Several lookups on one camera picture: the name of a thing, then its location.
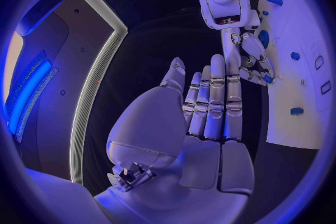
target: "blue led strip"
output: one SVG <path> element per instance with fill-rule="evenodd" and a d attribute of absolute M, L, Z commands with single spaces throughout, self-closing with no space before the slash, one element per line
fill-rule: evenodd
<path fill-rule="evenodd" d="M 48 73 L 51 67 L 51 63 L 46 60 L 38 66 L 38 69 L 35 70 L 30 77 L 26 78 L 27 82 L 20 91 L 10 116 L 10 122 L 8 126 L 11 133 L 14 134 L 16 131 L 18 120 L 29 96 L 33 92 L 34 88 L 43 79 L 43 77 Z"/>
<path fill-rule="evenodd" d="M 24 106 L 20 119 L 18 121 L 18 125 L 16 127 L 16 132 L 15 132 L 15 138 L 16 140 L 21 143 L 22 141 L 22 135 L 24 133 L 25 127 L 27 120 L 29 118 L 29 115 L 38 100 L 39 96 L 43 92 L 44 88 L 48 85 L 50 80 L 57 74 L 58 69 L 57 68 L 52 68 L 45 76 L 44 78 L 40 81 L 40 83 L 34 88 L 33 92 L 29 96 L 29 99 L 26 102 L 26 105 Z"/>
<path fill-rule="evenodd" d="M 16 100 L 23 89 L 24 85 L 27 83 L 29 77 L 35 72 L 38 66 L 46 60 L 46 54 L 43 50 L 39 53 L 25 68 L 25 70 L 20 74 L 15 84 L 13 85 L 10 94 L 6 100 L 5 111 L 7 120 L 11 117 L 12 110 L 15 106 Z"/>

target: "blue knob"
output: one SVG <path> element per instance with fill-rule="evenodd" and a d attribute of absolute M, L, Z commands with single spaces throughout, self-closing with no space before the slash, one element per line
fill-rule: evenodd
<path fill-rule="evenodd" d="M 291 53 L 291 58 L 292 58 L 293 60 L 299 60 L 299 59 L 300 59 L 300 55 L 299 55 L 299 53 L 292 52 L 292 53 Z"/>
<path fill-rule="evenodd" d="M 304 113 L 304 110 L 302 108 L 292 108 L 291 109 L 291 115 L 296 116 L 296 115 L 301 115 Z"/>
<path fill-rule="evenodd" d="M 266 49 L 268 47 L 269 43 L 269 35 L 268 32 L 265 30 L 260 31 L 258 38 L 260 42 L 263 44 L 264 48 Z"/>
<path fill-rule="evenodd" d="M 268 2 L 274 3 L 274 4 L 278 4 L 279 6 L 283 5 L 282 0 L 267 0 Z"/>
<path fill-rule="evenodd" d="M 267 75 L 264 76 L 264 81 L 266 81 L 268 84 L 271 84 L 273 82 L 273 79 Z"/>

